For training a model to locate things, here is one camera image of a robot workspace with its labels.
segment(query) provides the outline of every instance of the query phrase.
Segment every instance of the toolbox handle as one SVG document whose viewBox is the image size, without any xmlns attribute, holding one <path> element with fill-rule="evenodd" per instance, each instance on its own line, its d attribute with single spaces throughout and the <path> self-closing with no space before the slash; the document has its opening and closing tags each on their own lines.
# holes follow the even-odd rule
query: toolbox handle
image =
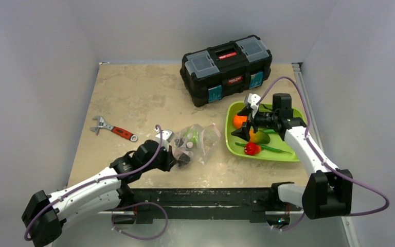
<svg viewBox="0 0 395 247">
<path fill-rule="evenodd" d="M 221 47 L 215 47 L 211 50 L 211 52 L 215 55 L 217 60 L 223 60 L 235 57 L 236 55 L 241 53 L 241 50 L 235 44 L 228 44 Z"/>
</svg>

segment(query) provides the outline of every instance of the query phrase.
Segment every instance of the red wrench handle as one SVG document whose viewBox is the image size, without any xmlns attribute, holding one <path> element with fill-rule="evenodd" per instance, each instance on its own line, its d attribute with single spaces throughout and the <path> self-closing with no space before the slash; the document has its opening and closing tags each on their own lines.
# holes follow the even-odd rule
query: red wrench handle
<svg viewBox="0 0 395 247">
<path fill-rule="evenodd" d="M 122 128 L 116 127 L 116 126 L 113 127 L 113 130 L 112 130 L 112 131 L 113 131 L 114 133 L 120 135 L 121 137 L 123 137 L 123 138 L 125 138 L 125 139 L 128 139 L 128 140 L 130 140 L 130 139 L 131 139 L 131 136 L 134 135 L 133 133 L 131 133 L 131 132 L 127 131 L 127 130 L 124 130 L 124 129 L 122 129 Z"/>
</svg>

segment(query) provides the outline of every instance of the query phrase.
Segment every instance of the green tray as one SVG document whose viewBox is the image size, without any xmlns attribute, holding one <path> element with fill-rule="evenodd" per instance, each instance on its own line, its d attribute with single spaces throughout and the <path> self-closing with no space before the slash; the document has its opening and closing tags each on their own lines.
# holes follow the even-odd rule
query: green tray
<svg viewBox="0 0 395 247">
<path fill-rule="evenodd" d="M 265 104 L 265 105 L 270 109 L 272 108 L 271 104 Z M 231 153 L 239 157 L 252 158 L 255 160 L 263 160 L 263 161 L 286 161 L 286 162 L 299 161 L 299 158 L 296 156 L 294 151 L 276 133 L 269 133 L 270 143 L 267 144 L 266 146 L 281 149 L 289 153 L 286 152 L 276 153 L 268 150 L 262 150 L 259 154 L 254 156 L 244 154 L 243 147 L 237 146 L 235 143 L 236 142 L 247 143 L 247 142 L 236 136 L 231 135 L 231 132 L 235 130 L 234 125 L 232 124 L 232 119 L 243 108 L 244 108 L 243 101 L 234 102 L 229 107 L 228 114 L 226 115 L 225 141 L 226 141 L 226 146 L 228 147 Z M 304 116 L 302 116 L 302 114 L 297 109 L 293 108 L 293 110 L 294 110 L 293 115 L 295 117 L 301 117 L 305 121 Z M 266 110 L 262 105 L 260 105 L 260 111 L 265 112 L 268 110 Z"/>
</svg>

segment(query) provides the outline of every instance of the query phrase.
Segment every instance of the table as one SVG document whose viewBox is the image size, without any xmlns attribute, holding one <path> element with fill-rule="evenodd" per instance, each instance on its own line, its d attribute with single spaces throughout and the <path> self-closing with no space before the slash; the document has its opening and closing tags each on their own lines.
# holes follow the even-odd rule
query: table
<svg viewBox="0 0 395 247">
<path fill-rule="evenodd" d="M 114 159 L 135 150 L 147 139 L 154 139 L 156 124 L 163 129 L 179 131 L 192 124 L 207 126 L 215 123 L 222 133 L 217 152 L 205 165 L 198 162 L 170 172 L 151 170 L 131 188 L 220 188 L 269 187 L 272 183 L 292 181 L 306 185 L 307 174 L 299 162 L 254 161 L 232 155 L 225 144 L 224 128 L 228 107 L 243 101 L 248 93 L 262 95 L 267 86 L 279 76 L 294 73 L 290 64 L 273 64 L 272 72 L 262 87 L 234 94 L 220 101 L 196 108 L 179 74 L 180 65 L 100 65 L 75 161 L 68 185 L 75 185 L 96 174 Z M 294 86 L 287 80 L 279 81 L 269 92 L 264 103 L 272 102 L 273 93 L 290 93 L 292 105 L 304 114 Z M 92 118 L 101 115 L 115 126 L 138 136 L 133 143 L 108 130 L 96 135 L 90 127 Z"/>
</svg>

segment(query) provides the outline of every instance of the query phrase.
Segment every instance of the clear plastic bag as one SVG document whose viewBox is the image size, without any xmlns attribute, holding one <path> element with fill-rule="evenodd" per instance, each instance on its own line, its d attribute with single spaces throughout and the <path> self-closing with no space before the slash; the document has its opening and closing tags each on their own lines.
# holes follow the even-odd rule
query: clear plastic bag
<svg viewBox="0 0 395 247">
<path fill-rule="evenodd" d="M 219 141 L 220 131 L 213 123 L 207 127 L 194 124 L 175 134 L 173 156 L 181 168 L 192 161 L 205 164 L 214 154 Z"/>
</svg>

